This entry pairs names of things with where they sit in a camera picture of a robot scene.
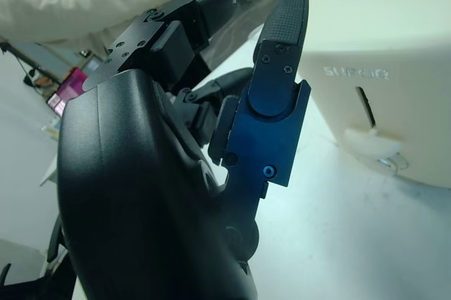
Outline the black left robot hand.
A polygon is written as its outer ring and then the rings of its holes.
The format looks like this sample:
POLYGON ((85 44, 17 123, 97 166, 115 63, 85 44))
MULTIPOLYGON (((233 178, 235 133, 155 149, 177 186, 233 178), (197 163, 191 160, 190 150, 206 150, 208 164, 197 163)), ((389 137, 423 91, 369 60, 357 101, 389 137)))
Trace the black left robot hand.
POLYGON ((234 9, 145 11, 66 104, 58 205, 88 299, 257 298, 255 215, 288 185, 311 92, 295 79, 309 0, 279 0, 252 67, 200 87, 200 52, 234 9))

